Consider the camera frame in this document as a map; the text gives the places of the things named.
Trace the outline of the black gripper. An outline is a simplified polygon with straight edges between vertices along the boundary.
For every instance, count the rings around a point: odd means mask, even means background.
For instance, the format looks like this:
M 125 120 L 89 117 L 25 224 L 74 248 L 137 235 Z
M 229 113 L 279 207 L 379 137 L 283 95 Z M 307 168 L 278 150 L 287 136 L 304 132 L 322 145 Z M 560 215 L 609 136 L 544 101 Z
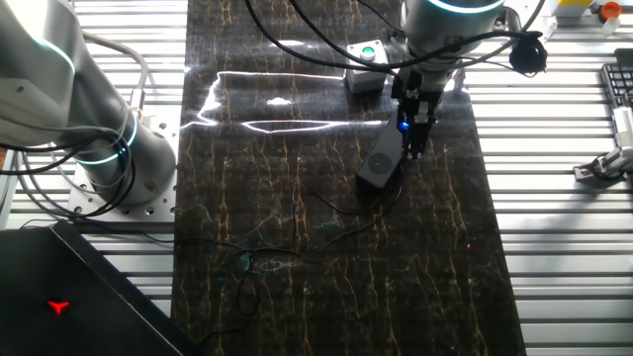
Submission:
M 413 67 L 402 68 L 395 77 L 391 97 L 398 101 L 398 122 L 403 123 L 403 153 L 407 158 L 417 159 L 424 153 L 448 79 L 448 71 Z

